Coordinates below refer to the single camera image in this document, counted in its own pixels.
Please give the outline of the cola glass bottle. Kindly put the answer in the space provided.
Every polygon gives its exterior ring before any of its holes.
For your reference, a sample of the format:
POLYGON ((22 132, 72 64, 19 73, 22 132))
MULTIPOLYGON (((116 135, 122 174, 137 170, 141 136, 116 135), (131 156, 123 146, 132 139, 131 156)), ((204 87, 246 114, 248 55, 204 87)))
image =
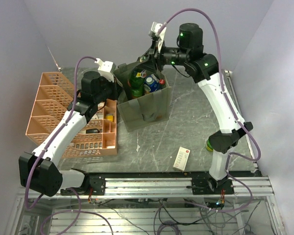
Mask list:
POLYGON ((159 80, 159 89, 164 89, 166 87, 166 81, 165 79, 159 80))

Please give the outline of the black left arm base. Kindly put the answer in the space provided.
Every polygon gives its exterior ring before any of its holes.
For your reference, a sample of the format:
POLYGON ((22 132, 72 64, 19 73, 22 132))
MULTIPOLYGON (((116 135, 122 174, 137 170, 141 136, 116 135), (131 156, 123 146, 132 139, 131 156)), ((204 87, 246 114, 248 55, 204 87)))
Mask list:
POLYGON ((79 171, 65 172, 59 189, 61 195, 104 195, 106 180, 104 174, 83 173, 79 171))

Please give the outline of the blue pineapple juice carton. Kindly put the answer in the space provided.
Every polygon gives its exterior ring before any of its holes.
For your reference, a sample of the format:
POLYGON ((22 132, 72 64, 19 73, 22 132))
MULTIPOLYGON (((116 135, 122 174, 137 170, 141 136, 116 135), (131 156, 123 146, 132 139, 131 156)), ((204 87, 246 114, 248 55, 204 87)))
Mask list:
POLYGON ((150 94, 160 90, 160 80, 155 74, 151 74, 145 78, 144 94, 150 94))

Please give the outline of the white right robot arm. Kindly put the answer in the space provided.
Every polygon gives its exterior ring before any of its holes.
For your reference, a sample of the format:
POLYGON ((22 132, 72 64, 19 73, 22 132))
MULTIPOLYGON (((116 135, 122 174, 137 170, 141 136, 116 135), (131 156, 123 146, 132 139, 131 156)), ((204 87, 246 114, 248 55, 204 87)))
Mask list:
POLYGON ((177 47, 165 46, 166 27, 154 22, 149 31, 152 39, 150 48, 139 58, 138 67, 151 72, 162 71, 165 65, 183 66, 207 97, 219 124, 219 130, 212 134, 207 147, 213 150, 210 178, 206 188, 218 193, 227 180, 228 155, 233 151, 253 125, 240 115, 224 85, 217 58, 203 51, 203 31, 195 23, 184 23, 179 27, 177 47))

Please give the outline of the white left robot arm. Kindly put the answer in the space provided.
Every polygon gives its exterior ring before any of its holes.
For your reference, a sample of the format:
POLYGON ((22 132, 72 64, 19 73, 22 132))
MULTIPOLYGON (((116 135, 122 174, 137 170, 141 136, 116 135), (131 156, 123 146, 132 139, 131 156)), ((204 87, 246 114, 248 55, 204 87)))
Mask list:
POLYGON ((84 73, 81 88, 73 87, 73 99, 58 125, 37 148, 19 157, 20 181, 25 195, 30 190, 49 197, 67 188, 78 194, 89 191, 88 173, 76 169, 59 170, 58 164, 66 149, 99 111, 99 104, 117 100, 121 90, 111 71, 84 73))

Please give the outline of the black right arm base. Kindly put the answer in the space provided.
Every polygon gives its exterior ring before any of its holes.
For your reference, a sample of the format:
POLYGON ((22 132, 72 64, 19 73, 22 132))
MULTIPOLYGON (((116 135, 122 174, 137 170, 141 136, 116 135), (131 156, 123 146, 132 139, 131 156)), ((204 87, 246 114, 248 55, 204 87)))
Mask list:
POLYGON ((191 183, 193 195, 221 195, 222 192, 224 194, 234 194, 232 181, 227 177, 220 181, 213 178, 193 178, 191 183))

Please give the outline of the green glass bottle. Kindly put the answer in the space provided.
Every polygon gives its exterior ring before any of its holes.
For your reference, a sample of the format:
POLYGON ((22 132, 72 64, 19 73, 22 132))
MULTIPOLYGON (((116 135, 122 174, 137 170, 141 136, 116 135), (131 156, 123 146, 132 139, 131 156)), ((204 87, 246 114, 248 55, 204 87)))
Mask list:
POLYGON ((206 141, 205 147, 206 147, 206 149, 207 149, 209 152, 213 152, 213 148, 212 148, 212 146, 210 145, 209 140, 206 141))
POLYGON ((132 89, 140 89, 147 76, 147 71, 143 69, 134 69, 129 78, 129 85, 132 89))

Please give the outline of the green tea plastic bottle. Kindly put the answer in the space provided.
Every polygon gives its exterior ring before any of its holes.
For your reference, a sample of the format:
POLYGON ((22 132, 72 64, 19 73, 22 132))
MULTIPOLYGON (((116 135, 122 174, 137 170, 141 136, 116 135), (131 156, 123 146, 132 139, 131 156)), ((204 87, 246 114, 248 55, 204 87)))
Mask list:
POLYGON ((133 87, 131 87, 130 88, 130 92, 131 92, 131 97, 133 99, 142 97, 144 95, 144 87, 143 86, 141 86, 139 88, 133 88, 133 87))

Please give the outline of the green canvas tote bag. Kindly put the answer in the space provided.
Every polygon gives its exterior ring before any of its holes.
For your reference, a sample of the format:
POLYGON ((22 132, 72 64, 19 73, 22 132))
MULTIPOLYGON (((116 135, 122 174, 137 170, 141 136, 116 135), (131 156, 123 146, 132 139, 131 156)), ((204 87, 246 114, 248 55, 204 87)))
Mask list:
POLYGON ((118 111, 128 132, 158 124, 169 119, 169 106, 172 98, 172 87, 167 78, 159 71, 154 74, 164 79, 165 85, 158 91, 144 94, 133 99, 128 80, 130 73, 139 62, 121 64, 114 71, 118 83, 122 84, 123 91, 118 98, 118 111))

